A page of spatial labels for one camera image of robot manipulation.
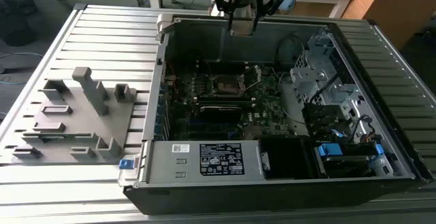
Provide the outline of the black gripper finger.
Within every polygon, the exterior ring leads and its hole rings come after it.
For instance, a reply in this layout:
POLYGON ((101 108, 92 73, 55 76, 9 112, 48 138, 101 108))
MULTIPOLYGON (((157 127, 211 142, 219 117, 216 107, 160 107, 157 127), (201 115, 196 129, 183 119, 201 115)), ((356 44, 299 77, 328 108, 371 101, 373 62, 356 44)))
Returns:
POLYGON ((228 32, 232 33, 232 24, 233 24, 236 7, 232 3, 217 3, 217 9, 224 14, 224 18, 228 21, 228 32))
POLYGON ((259 21, 273 12, 272 6, 273 1, 268 1, 265 4, 260 1, 252 3, 252 34, 256 31, 259 21))

